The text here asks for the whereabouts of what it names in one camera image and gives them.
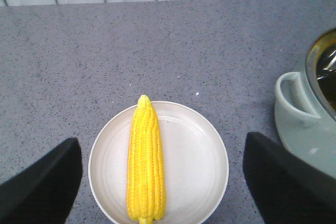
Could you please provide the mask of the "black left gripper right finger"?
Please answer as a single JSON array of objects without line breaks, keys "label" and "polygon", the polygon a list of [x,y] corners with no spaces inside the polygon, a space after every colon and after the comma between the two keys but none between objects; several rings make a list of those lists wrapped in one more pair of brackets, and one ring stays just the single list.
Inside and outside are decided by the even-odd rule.
[{"label": "black left gripper right finger", "polygon": [[335,223],[335,178],[259,132],[247,133],[243,172],[265,223]]}]

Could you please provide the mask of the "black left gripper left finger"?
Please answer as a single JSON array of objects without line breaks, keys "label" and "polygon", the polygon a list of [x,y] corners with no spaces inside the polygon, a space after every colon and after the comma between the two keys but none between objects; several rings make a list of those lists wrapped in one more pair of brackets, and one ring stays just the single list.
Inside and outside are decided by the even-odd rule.
[{"label": "black left gripper left finger", "polygon": [[65,223],[81,179],[81,148],[68,138],[1,184],[1,223]]}]

